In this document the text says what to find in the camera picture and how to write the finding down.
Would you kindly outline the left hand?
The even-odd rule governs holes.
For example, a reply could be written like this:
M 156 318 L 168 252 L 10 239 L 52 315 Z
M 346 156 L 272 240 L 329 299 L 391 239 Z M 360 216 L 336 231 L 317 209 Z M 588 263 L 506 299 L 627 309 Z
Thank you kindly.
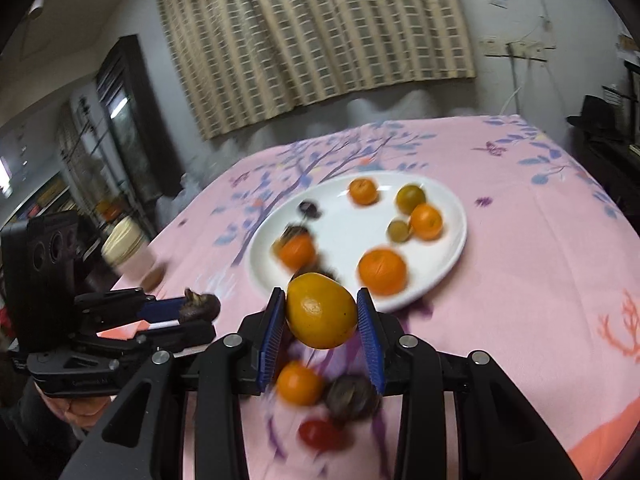
M 90 430 L 96 426 L 113 401 L 111 396 L 73 399 L 50 398 L 38 386 L 35 388 L 44 404 L 50 408 L 55 416 L 82 430 Z

